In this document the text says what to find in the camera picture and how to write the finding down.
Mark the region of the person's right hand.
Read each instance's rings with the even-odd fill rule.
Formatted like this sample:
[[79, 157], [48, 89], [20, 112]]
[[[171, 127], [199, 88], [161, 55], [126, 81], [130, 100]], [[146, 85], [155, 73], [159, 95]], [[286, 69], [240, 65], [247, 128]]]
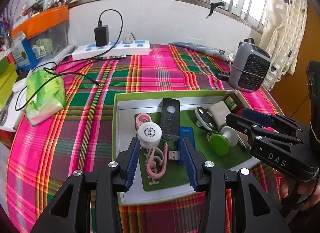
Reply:
[[[280, 178], [280, 196], [286, 198], [290, 194], [289, 190], [289, 178], [281, 173], [277, 173]], [[311, 180], [307, 183], [303, 183], [298, 187], [298, 194], [301, 195], [304, 205], [301, 210], [305, 211], [319, 203], [319, 182], [317, 180]]]

